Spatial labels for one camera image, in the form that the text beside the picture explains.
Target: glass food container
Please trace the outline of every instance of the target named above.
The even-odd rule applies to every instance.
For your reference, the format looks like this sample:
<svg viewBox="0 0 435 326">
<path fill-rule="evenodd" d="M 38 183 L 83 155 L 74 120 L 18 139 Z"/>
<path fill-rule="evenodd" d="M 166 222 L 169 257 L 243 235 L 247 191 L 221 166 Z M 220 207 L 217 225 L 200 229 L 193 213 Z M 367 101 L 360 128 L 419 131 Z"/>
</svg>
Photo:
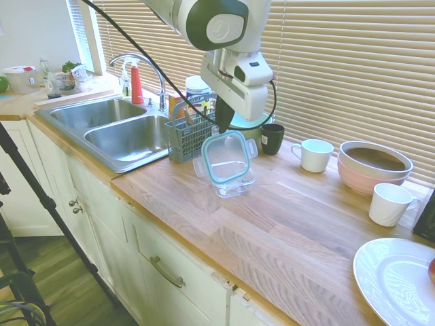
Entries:
<svg viewBox="0 0 435 326">
<path fill-rule="evenodd" d="M 248 192 L 256 178 L 251 158 L 258 155 L 256 142 L 239 131 L 228 131 L 205 140 L 202 156 L 193 160 L 196 175 L 208 177 L 214 192 L 229 198 Z"/>
</svg>

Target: bottle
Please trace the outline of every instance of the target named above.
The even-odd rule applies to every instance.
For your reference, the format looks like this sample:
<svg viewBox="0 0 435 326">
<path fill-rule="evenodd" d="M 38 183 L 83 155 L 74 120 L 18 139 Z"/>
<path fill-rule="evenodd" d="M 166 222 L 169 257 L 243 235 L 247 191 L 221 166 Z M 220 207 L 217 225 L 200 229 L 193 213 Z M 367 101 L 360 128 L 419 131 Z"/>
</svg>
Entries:
<svg viewBox="0 0 435 326">
<path fill-rule="evenodd" d="M 131 103 L 142 104 L 142 85 L 141 77 L 139 76 L 139 67 L 137 66 L 137 59 L 131 60 Z"/>
<path fill-rule="evenodd" d="M 56 77 L 50 69 L 47 58 L 42 56 L 39 59 L 39 66 L 43 73 L 43 84 L 46 87 L 48 99 L 61 97 L 59 86 L 56 81 Z"/>
<path fill-rule="evenodd" d="M 125 66 L 129 62 L 128 59 L 124 60 L 124 63 L 122 64 L 122 76 L 120 78 L 120 85 L 122 87 L 122 95 L 124 97 L 131 97 L 131 79 L 130 76 L 128 76 L 127 70 L 125 69 Z"/>
</svg>

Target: cable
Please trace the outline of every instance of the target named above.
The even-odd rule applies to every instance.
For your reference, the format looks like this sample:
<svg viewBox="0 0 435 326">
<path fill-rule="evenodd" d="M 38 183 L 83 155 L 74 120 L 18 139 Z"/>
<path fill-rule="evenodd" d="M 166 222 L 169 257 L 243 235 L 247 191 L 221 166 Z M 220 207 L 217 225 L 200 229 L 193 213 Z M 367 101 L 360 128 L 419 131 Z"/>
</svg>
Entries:
<svg viewBox="0 0 435 326">
<path fill-rule="evenodd" d="M 32 312 L 36 317 L 38 317 L 38 319 L 42 322 L 42 325 L 45 325 L 46 323 L 45 316 L 43 317 L 44 314 L 41 315 L 36 309 L 27 306 L 26 304 L 21 304 L 17 302 L 0 302 L 0 306 L 13 306 L 13 307 L 19 307 L 20 309 L 28 310 Z"/>
<path fill-rule="evenodd" d="M 15 317 L 11 319 L 6 319 L 5 321 L 0 321 L 0 325 L 10 323 L 11 321 L 25 321 L 26 319 L 24 317 Z"/>
<path fill-rule="evenodd" d="M 4 309 L 4 310 L 0 311 L 0 316 L 2 314 L 7 314 L 7 313 L 9 313 L 11 311 L 18 310 L 18 309 L 20 309 L 20 308 L 19 307 L 12 307 L 12 308 L 8 308 L 8 309 Z"/>
<path fill-rule="evenodd" d="M 141 48 L 141 46 L 139 44 L 137 44 L 135 42 L 135 40 L 132 39 L 130 37 L 130 35 L 128 35 L 113 19 L 111 19 L 109 15 L 107 15 L 102 9 L 100 9 L 97 5 L 93 4 L 89 0 L 82 0 L 82 1 L 86 5 L 93 8 L 100 15 L 102 15 L 102 17 L 104 17 L 104 19 L 106 19 L 113 27 L 115 27 L 115 29 L 118 30 L 118 32 L 121 33 L 122 36 L 124 36 L 138 51 L 140 51 L 155 66 L 155 68 L 162 74 L 162 76 L 168 82 L 168 84 L 177 92 L 177 94 L 183 99 L 184 102 L 187 103 L 187 105 L 189 107 L 191 107 L 203 119 L 206 119 L 208 122 L 211 122 L 212 124 L 216 124 L 216 121 L 210 119 L 209 117 L 207 117 L 206 115 L 204 115 L 200 111 L 198 111 L 198 109 L 196 109 L 196 107 L 183 95 L 183 93 L 181 93 L 181 91 L 178 89 L 178 87 L 169 79 L 169 77 L 166 75 L 166 73 L 164 73 L 164 71 L 157 65 L 157 63 L 151 58 L 151 56 L 143 48 Z M 273 83 L 272 80 L 270 81 L 270 83 L 272 84 L 272 87 L 273 87 L 274 101 L 275 102 L 273 104 L 273 110 L 272 110 L 271 114 L 268 116 L 268 118 L 264 122 L 262 122 L 261 124 L 259 124 L 258 126 L 255 126 L 255 127 L 251 127 L 251 128 L 233 128 L 233 127 L 230 127 L 230 128 L 228 128 L 229 130 L 238 130 L 238 131 L 253 130 L 253 129 L 257 129 L 257 128 L 265 125 L 269 121 L 269 119 L 275 113 L 275 110 L 277 107 L 277 89 L 276 89 L 275 84 Z"/>
</svg>

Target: sink faucet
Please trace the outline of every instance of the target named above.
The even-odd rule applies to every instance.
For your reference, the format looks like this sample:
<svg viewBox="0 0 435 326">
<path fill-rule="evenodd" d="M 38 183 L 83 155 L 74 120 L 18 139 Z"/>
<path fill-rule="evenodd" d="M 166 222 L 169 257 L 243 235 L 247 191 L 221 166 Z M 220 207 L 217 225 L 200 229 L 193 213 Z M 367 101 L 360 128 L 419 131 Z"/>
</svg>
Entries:
<svg viewBox="0 0 435 326">
<path fill-rule="evenodd" d="M 165 111 L 166 110 L 166 97 L 165 97 L 166 88 L 164 86 L 164 79 L 163 79 L 163 76 L 160 73 L 160 71 L 157 70 L 157 68 L 151 63 L 151 61 L 148 60 L 148 58 L 146 58 L 145 56 L 143 56 L 140 53 L 134 53 L 134 52 L 127 52 L 127 53 L 120 54 L 119 56 L 116 56 L 115 58 L 113 58 L 109 61 L 109 66 L 114 67 L 118 60 L 125 59 L 125 58 L 136 58 L 136 59 L 139 59 L 143 62 L 146 62 L 151 67 L 153 67 L 154 71 L 156 72 L 156 74 L 160 80 L 160 93 L 157 93 L 157 95 L 160 95 L 160 108 L 159 108 L 159 110 Z"/>
</svg>

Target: red spray bottle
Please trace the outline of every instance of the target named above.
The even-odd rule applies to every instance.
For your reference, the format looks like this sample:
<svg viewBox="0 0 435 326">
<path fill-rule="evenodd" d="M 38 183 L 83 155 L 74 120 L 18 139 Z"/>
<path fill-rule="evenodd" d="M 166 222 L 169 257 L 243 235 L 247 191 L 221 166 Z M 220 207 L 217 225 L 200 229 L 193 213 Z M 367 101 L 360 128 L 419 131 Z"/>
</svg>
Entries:
<svg viewBox="0 0 435 326">
<path fill-rule="evenodd" d="M 139 76 L 138 60 L 131 59 L 131 103 L 142 104 L 142 86 L 141 77 Z"/>
</svg>

